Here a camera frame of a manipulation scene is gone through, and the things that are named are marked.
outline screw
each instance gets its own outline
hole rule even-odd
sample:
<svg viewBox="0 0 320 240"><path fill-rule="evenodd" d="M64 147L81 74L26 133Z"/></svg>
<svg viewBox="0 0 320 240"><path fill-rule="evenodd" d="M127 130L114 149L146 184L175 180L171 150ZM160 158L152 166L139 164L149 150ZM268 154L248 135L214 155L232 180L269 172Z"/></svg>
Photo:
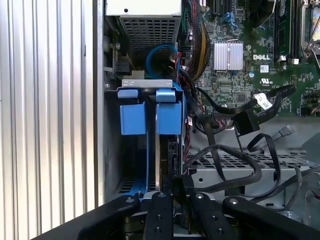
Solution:
<svg viewBox="0 0 320 240"><path fill-rule="evenodd" d="M218 234L224 234L224 231L223 231L222 228L218 228L216 231L217 231Z"/></svg>
<svg viewBox="0 0 320 240"><path fill-rule="evenodd" d="M196 197L197 199L203 199L203 198L204 198L204 196L203 196L201 193L197 193L197 194L195 195L195 197Z"/></svg>
<svg viewBox="0 0 320 240"><path fill-rule="evenodd" d="M237 200L237 199L234 199L234 198L231 198L231 199L229 200L229 202L232 203L232 204L237 204L237 203L238 203L238 200Z"/></svg>
<svg viewBox="0 0 320 240"><path fill-rule="evenodd" d="M129 197L127 200L125 200L126 203L133 203L135 200L131 197Z"/></svg>
<svg viewBox="0 0 320 240"><path fill-rule="evenodd" d="M159 233L161 233L162 230L161 230L160 227L157 226L157 227L154 229L154 231L155 231L157 234L159 234Z"/></svg>
<svg viewBox="0 0 320 240"><path fill-rule="evenodd" d="M159 195L158 195L158 197L159 198L165 198L167 195L165 195L163 192L161 192Z"/></svg>

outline wire bundle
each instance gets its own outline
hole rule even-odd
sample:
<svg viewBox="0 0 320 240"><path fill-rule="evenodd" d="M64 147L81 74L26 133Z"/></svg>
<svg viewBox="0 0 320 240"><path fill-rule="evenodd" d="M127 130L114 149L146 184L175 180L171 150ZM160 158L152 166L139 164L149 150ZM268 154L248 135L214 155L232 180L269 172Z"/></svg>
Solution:
<svg viewBox="0 0 320 240"><path fill-rule="evenodd" d="M188 153L190 150L190 145L191 145L191 131L190 131L190 124L188 121L188 118L186 118L186 123L185 123L185 137L184 137L184 150L183 150L183 162L186 161L187 157L188 157Z"/></svg>
<svg viewBox="0 0 320 240"><path fill-rule="evenodd" d="M161 79L162 77L160 75L157 75L151 65L152 65L152 57L153 55L159 51L160 49L165 49L165 48L170 48L174 51L174 53L177 55L176 63L175 63L175 69L176 69L176 75L178 76L179 70L181 69L181 53L178 52L178 50L175 48L175 46L171 44L162 44L157 47L155 47L153 50L151 50L148 54L148 56L145 59L145 67L148 72L148 74L151 76L153 79Z"/></svg>
<svg viewBox="0 0 320 240"><path fill-rule="evenodd" d="M192 28L192 58L187 72L196 81L205 71L211 54L211 42L206 30L199 0L188 0L189 23Z"/></svg>

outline silver heatsink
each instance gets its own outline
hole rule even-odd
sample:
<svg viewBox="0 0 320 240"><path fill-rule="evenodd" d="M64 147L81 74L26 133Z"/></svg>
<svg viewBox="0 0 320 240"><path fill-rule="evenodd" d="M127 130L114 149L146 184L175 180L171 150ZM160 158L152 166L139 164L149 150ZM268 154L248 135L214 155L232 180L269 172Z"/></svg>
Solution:
<svg viewBox="0 0 320 240"><path fill-rule="evenodd" d="M106 15L118 16L134 52L146 55L160 44L175 44L179 32L181 0L107 0ZM159 53L169 55L171 49Z"/></svg>
<svg viewBox="0 0 320 240"><path fill-rule="evenodd" d="M212 48L212 67L216 71L238 71L244 67L242 41L215 41Z"/></svg>

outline power supply vent grille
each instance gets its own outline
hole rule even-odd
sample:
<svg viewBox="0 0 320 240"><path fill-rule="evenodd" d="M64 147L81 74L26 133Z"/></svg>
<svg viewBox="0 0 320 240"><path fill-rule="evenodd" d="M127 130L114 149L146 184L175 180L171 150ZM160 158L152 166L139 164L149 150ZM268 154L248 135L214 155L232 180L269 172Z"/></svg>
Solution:
<svg viewBox="0 0 320 240"><path fill-rule="evenodd" d="M134 52L147 55L160 44L174 44L177 40L180 17L127 17L121 16L121 24L130 39ZM167 57L171 49L165 48L158 55Z"/></svg>

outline blue drive latch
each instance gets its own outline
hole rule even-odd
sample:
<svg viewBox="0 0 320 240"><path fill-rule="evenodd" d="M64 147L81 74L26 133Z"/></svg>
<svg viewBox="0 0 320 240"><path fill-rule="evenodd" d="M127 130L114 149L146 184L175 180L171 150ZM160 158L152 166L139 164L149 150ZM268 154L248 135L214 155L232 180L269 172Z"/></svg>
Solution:
<svg viewBox="0 0 320 240"><path fill-rule="evenodd" d="M137 89L122 89L117 93L118 99L137 99ZM120 106L122 135L144 135L147 133L146 104L137 103Z"/></svg>
<svg viewBox="0 0 320 240"><path fill-rule="evenodd" d="M160 135L180 135L182 132L182 103L176 102L174 90L159 89L155 94L156 133Z"/></svg>

